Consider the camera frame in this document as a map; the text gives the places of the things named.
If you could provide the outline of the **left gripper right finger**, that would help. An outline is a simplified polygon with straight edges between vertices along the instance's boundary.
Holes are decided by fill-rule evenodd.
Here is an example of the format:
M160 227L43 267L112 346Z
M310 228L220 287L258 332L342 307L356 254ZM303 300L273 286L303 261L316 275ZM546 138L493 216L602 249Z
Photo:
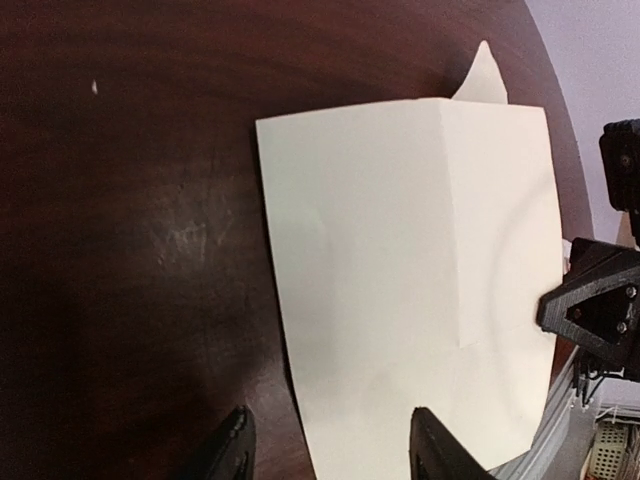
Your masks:
M409 458L412 480L493 479L425 407L412 413Z

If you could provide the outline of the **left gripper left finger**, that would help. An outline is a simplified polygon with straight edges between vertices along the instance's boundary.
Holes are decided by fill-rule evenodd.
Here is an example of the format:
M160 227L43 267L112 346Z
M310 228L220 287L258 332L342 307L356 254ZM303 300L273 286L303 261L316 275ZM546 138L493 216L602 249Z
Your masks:
M177 478L253 479L255 454L254 415L249 407L237 406L177 470Z

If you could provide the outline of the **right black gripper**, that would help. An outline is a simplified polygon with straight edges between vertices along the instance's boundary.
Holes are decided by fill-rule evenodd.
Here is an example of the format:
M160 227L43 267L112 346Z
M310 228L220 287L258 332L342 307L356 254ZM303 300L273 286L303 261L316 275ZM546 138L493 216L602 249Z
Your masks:
M608 198L639 246L639 120L608 123L599 139ZM639 361L639 266L606 262L543 295L536 321L609 363Z

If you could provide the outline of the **white paper sheet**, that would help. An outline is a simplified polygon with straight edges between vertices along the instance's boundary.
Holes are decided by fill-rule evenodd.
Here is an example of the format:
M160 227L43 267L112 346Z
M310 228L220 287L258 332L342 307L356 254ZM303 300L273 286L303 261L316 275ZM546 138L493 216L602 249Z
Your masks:
M528 451L563 247L545 112L416 99L259 120L292 380L320 479L405 479L413 410L484 467Z

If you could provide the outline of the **beige paper envelope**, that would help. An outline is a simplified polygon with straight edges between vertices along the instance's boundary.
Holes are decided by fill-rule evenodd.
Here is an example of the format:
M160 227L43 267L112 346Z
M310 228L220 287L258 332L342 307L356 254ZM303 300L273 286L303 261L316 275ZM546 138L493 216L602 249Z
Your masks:
M486 40L478 45L471 67L452 99L488 104L508 103L508 92L501 71Z

